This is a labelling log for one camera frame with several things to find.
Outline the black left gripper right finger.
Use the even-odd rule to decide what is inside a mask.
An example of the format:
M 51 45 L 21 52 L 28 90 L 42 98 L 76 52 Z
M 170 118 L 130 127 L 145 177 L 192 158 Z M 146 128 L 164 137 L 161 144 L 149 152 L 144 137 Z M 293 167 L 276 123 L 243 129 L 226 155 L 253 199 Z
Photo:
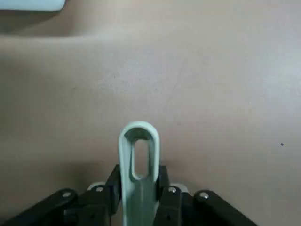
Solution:
M 154 226 L 255 226 L 252 220 L 210 190 L 189 192 L 172 185 L 166 166 L 156 182 L 158 208 Z

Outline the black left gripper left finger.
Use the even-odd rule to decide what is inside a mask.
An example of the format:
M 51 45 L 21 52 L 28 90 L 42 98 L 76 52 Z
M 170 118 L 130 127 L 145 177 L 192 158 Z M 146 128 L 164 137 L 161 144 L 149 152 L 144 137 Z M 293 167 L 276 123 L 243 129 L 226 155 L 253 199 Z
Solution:
M 5 226 L 109 226 L 121 199 L 120 166 L 106 182 L 96 182 L 82 194 L 65 188 L 18 215 Z

